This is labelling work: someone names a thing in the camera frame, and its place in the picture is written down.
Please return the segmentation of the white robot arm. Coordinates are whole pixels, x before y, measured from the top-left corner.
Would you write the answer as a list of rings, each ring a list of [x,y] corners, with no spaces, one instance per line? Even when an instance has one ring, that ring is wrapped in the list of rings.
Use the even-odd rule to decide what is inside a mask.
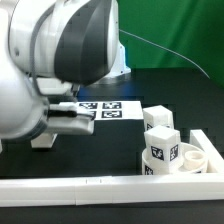
[[[1,140],[91,134],[91,112],[51,99],[130,72],[117,0],[0,0]]]

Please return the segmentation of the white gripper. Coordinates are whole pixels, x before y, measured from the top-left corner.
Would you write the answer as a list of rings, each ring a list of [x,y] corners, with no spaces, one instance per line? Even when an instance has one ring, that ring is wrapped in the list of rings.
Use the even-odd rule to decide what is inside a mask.
[[[46,133],[91,135],[94,132],[94,116],[77,103],[51,104],[48,111]]]

